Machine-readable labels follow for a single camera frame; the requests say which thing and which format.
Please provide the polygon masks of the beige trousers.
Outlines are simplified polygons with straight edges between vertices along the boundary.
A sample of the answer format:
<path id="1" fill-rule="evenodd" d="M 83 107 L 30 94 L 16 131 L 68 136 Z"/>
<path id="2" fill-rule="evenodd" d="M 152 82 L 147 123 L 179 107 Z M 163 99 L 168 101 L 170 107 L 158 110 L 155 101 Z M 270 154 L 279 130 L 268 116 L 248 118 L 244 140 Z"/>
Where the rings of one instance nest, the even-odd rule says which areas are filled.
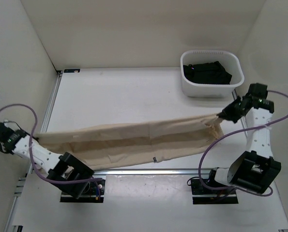
<path id="1" fill-rule="evenodd" d="M 94 170 L 162 162 L 204 152 L 223 136 L 216 114 L 107 124 L 36 135 L 51 152 L 69 152 Z"/>

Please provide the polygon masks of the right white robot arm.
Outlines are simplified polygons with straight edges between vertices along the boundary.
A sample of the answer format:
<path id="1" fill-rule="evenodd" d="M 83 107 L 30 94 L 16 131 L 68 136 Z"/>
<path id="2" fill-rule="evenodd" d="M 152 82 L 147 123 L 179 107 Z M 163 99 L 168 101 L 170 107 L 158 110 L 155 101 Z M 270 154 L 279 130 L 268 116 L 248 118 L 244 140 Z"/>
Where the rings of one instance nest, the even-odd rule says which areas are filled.
<path id="1" fill-rule="evenodd" d="M 245 117 L 250 129 L 247 133 L 246 150 L 229 168 L 210 171 L 206 187 L 218 193 L 225 186 L 240 187 L 263 194 L 281 171 L 281 163 L 275 161 L 270 146 L 270 130 L 256 129 L 271 121 L 274 103 L 267 99 L 267 86 L 251 84 L 243 97 L 238 97 L 218 114 L 218 117 L 234 123 Z"/>

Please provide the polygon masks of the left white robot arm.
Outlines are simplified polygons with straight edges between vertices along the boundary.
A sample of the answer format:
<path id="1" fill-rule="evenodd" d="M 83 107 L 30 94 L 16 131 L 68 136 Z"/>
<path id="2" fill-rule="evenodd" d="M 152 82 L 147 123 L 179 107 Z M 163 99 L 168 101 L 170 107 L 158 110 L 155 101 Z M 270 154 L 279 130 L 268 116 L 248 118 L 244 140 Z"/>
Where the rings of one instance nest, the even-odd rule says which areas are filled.
<path id="1" fill-rule="evenodd" d="M 13 130 L 7 123 L 0 123 L 0 152 L 30 159 L 30 151 L 34 164 L 45 171 L 47 179 L 58 181 L 53 185 L 62 192 L 78 199 L 82 193 L 89 191 L 91 185 L 88 179 L 92 178 L 94 171 L 82 161 L 68 152 L 63 155 L 51 152 L 21 128 Z"/>

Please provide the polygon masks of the white plastic basket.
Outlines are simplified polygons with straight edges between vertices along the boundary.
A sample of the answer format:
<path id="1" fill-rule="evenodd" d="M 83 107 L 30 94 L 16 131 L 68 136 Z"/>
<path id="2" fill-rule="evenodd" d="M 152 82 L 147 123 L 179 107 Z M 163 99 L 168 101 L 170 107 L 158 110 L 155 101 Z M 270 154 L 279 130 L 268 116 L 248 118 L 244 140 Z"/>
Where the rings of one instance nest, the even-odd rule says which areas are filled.
<path id="1" fill-rule="evenodd" d="M 213 85 L 193 83 L 184 75 L 183 65 L 203 64 L 219 61 L 225 70 L 232 75 L 230 84 Z M 239 59 L 233 53 L 223 50 L 189 50 L 180 58 L 181 87 L 184 95 L 197 98 L 225 98 L 244 83 L 244 74 Z"/>

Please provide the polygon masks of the black folded garment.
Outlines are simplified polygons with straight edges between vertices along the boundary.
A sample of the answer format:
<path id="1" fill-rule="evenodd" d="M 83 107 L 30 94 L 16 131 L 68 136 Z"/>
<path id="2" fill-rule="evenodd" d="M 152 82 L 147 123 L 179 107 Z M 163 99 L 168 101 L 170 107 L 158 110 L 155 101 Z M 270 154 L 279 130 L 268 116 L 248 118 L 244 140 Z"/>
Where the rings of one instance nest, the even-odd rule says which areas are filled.
<path id="1" fill-rule="evenodd" d="M 183 73 L 188 81 L 195 84 L 229 85 L 232 79 L 219 61 L 183 65 Z"/>

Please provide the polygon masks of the blue corner label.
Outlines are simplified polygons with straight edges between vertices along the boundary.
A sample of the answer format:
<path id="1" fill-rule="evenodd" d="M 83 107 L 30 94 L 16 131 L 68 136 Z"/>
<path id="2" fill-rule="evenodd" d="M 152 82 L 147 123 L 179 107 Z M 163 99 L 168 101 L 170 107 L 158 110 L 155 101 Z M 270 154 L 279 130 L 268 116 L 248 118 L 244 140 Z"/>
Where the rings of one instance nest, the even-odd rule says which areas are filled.
<path id="1" fill-rule="evenodd" d="M 64 73 L 79 73 L 80 69 L 64 69 Z"/>

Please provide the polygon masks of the aluminium left side rail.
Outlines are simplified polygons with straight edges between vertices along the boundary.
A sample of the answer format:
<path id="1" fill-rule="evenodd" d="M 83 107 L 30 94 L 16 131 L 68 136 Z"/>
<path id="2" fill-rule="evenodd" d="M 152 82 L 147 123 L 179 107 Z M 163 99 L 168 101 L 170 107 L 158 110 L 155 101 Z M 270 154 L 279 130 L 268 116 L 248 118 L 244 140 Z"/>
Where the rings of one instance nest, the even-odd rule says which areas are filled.
<path id="1" fill-rule="evenodd" d="M 38 123 L 37 123 L 37 127 L 36 127 L 34 134 L 43 133 L 47 131 L 50 116 L 51 116 L 54 102 L 56 99 L 56 95 L 60 86 L 62 74 L 63 74 L 63 70 L 57 71 L 57 77 L 55 79 L 55 82 L 50 92 L 50 95 L 48 97 L 48 100 L 45 104 L 45 111 L 43 114 L 37 115 Z"/>

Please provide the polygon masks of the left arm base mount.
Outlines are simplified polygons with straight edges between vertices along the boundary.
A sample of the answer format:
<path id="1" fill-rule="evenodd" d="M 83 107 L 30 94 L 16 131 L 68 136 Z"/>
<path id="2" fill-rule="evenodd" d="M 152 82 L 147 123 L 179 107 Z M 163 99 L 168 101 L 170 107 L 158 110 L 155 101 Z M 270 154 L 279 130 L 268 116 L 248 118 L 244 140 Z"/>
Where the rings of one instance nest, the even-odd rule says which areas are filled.
<path id="1" fill-rule="evenodd" d="M 78 199 L 62 192 L 61 203 L 103 203 L 106 188 L 106 177 L 101 176 L 101 180 L 90 182 Z"/>

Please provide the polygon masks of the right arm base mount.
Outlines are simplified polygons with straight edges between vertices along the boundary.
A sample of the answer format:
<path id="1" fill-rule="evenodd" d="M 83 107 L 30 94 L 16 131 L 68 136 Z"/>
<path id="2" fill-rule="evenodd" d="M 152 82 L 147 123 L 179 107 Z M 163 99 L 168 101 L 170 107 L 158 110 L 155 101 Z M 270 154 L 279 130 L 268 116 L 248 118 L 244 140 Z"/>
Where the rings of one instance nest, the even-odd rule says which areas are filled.
<path id="1" fill-rule="evenodd" d="M 238 204 L 236 190 L 222 189 L 212 190 L 203 187 L 198 177 L 191 177 L 187 180 L 191 187 L 193 205 L 205 204 Z"/>

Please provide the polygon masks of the aluminium front rail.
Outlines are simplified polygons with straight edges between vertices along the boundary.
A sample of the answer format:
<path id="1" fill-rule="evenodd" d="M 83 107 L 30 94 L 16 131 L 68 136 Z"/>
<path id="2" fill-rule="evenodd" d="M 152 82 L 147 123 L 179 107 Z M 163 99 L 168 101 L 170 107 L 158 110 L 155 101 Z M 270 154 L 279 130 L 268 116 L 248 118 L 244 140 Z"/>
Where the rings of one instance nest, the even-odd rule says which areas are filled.
<path id="1" fill-rule="evenodd" d="M 97 170 L 94 175 L 198 175 L 198 169 L 108 169 Z"/>

